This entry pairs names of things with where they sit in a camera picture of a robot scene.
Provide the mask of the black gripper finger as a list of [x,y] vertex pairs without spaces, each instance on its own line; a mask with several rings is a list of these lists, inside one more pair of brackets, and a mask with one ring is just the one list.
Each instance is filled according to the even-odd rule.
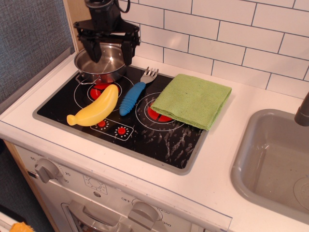
[[92,39],[82,38],[82,44],[84,49],[88,53],[89,57],[95,62],[98,63],[101,58],[101,48],[100,44]]
[[129,41],[124,41],[121,44],[121,50],[123,53],[123,58],[126,66],[131,65],[132,58],[135,56],[135,47]]

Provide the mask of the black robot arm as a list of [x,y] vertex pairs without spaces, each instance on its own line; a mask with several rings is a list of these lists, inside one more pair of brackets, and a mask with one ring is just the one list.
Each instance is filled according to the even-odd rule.
[[131,65],[136,46],[140,45],[140,28],[121,18],[121,13],[128,13],[130,1],[125,10],[120,8],[117,0],[86,0],[85,4],[91,19],[73,25],[91,60],[99,62],[102,56],[101,43],[115,43],[121,47],[125,65]]

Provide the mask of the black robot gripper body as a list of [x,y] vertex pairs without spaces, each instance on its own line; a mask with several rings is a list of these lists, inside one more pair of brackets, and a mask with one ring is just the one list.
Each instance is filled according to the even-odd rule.
[[91,44],[106,42],[139,45],[140,28],[121,18],[122,13],[129,12],[130,6],[128,4],[122,9],[119,4],[88,4],[91,18],[73,24],[78,37]]

